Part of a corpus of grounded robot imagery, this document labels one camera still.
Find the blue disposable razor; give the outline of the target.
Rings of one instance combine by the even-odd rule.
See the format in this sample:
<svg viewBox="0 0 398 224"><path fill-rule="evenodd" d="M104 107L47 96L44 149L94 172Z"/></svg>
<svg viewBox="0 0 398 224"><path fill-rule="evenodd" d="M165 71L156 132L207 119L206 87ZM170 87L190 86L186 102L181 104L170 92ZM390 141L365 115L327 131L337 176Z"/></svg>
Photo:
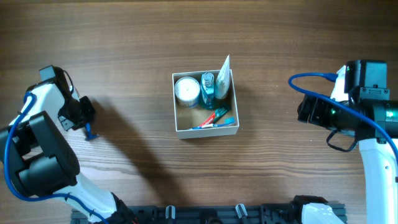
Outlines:
<svg viewBox="0 0 398 224"><path fill-rule="evenodd" d="M91 130L91 124L90 123L86 123L85 124L85 130L86 130L86 141L91 141L94 140L98 137L97 134L93 134L92 130Z"/></svg>

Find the blue toothbrush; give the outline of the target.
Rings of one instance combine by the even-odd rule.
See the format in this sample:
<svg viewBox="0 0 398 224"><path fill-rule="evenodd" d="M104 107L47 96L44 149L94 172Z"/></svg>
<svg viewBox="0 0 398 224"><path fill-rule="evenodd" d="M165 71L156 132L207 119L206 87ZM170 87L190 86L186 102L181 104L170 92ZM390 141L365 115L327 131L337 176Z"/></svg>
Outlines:
<svg viewBox="0 0 398 224"><path fill-rule="evenodd" d="M220 127L225 127L225 126L231 126L235 123L235 118L230 117L225 119L224 123L216 124L216 123L210 123L209 121L206 122L205 124L202 124L200 126L192 128L193 130L197 129L208 129L208 128L220 128Z"/></svg>

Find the white cream tube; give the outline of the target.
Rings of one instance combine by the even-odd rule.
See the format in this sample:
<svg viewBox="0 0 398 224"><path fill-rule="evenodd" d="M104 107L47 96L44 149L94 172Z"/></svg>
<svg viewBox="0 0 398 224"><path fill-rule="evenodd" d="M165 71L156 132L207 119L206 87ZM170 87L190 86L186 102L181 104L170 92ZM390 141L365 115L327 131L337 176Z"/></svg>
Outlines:
<svg viewBox="0 0 398 224"><path fill-rule="evenodd" d="M218 73L215 86L215 98L222 100L226 98L230 84L230 57L227 56L224 64Z"/></svg>

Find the green red toothpaste tube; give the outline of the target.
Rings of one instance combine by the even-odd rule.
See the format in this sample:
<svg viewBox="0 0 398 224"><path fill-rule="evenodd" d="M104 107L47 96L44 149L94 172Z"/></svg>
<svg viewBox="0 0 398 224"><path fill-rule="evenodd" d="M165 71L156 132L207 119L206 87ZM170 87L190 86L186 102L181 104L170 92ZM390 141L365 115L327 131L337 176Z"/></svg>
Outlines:
<svg viewBox="0 0 398 224"><path fill-rule="evenodd" d="M199 127L202 127L207 124L214 124L218 120L220 120L228 111L230 110L229 107L220 107L217 110L215 110L202 124L199 125Z"/></svg>

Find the blue mouthwash bottle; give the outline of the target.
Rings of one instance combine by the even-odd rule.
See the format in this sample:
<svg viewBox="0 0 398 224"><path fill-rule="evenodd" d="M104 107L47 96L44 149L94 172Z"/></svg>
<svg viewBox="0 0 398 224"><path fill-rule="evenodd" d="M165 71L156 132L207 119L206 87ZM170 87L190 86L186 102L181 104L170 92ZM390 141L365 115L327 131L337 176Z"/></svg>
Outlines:
<svg viewBox="0 0 398 224"><path fill-rule="evenodd" d="M201 102L205 109L214 108L215 86L214 75L206 72L201 75Z"/></svg>

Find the cotton swab jar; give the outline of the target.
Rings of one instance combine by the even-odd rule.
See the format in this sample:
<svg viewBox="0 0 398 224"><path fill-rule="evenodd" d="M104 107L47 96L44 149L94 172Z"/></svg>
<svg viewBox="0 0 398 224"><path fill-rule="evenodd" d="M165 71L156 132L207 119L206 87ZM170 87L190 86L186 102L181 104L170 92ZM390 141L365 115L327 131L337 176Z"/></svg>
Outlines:
<svg viewBox="0 0 398 224"><path fill-rule="evenodd" d="M177 102L185 108L193 108L199 102L200 84L192 77L182 77L174 85Z"/></svg>

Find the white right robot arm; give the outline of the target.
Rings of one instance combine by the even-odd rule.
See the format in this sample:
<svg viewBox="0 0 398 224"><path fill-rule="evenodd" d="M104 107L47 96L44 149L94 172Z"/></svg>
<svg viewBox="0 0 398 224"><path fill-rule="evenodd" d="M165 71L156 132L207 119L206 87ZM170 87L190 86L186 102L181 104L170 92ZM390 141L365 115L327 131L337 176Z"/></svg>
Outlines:
<svg viewBox="0 0 398 224"><path fill-rule="evenodd" d="M382 60L352 60L336 73L318 73L335 84L330 96L288 84L303 93L298 120L354 139L346 149L358 148L366 183L368 223L397 223L397 102L390 100L387 64Z"/></svg>

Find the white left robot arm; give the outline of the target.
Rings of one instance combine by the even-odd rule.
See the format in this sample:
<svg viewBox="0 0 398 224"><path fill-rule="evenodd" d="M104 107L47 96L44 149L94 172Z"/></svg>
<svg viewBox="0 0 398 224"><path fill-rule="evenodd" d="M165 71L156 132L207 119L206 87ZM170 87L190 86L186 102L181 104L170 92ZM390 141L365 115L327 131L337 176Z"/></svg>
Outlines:
<svg viewBox="0 0 398 224"><path fill-rule="evenodd" d="M80 97L69 74L49 65L41 81L26 90L16 119L1 129L1 162L11 193L26 202L57 199L69 204L90 223L137 223L136 215L114 193L85 177L73 149L57 126L84 128L86 140L96 138L90 123L95 109Z"/></svg>

